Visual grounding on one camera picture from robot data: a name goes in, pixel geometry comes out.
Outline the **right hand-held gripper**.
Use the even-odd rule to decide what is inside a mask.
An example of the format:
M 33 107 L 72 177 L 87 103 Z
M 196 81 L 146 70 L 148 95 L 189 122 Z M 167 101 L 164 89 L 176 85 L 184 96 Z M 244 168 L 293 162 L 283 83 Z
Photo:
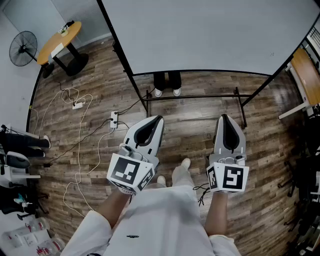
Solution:
M 246 138 L 240 126 L 227 114 L 217 121 L 214 153 L 206 156 L 209 190 L 214 193 L 243 193 L 249 167 L 246 166 Z

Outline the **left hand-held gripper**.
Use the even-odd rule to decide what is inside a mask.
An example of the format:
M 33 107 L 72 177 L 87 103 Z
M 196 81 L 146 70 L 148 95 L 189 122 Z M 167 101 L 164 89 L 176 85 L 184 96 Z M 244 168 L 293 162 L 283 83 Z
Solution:
M 129 128 L 124 143 L 118 153 L 111 157 L 107 180 L 127 195 L 141 192 L 156 174 L 159 159 L 156 157 L 164 132 L 164 118 L 161 115 L 147 117 Z M 133 142 L 135 148 L 147 147 L 142 154 L 128 146 Z

